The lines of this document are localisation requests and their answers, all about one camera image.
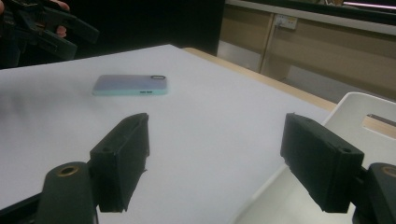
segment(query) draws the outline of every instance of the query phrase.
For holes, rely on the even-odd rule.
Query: dark background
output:
[[[78,45],[76,59],[163,44],[216,55],[224,0],[64,0],[70,12],[98,29],[96,44],[67,31]],[[20,66],[62,60],[28,46]]]

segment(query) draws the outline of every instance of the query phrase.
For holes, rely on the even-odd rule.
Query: light blue phone case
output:
[[[168,92],[164,76],[102,75],[93,87],[93,95],[163,95]]]

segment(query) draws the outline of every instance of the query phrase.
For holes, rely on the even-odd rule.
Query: white table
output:
[[[91,94],[103,74],[167,76],[163,96]],[[330,112],[172,46],[0,71],[0,209],[149,114],[150,156],[126,213],[100,223],[227,223],[282,164],[286,113]]]

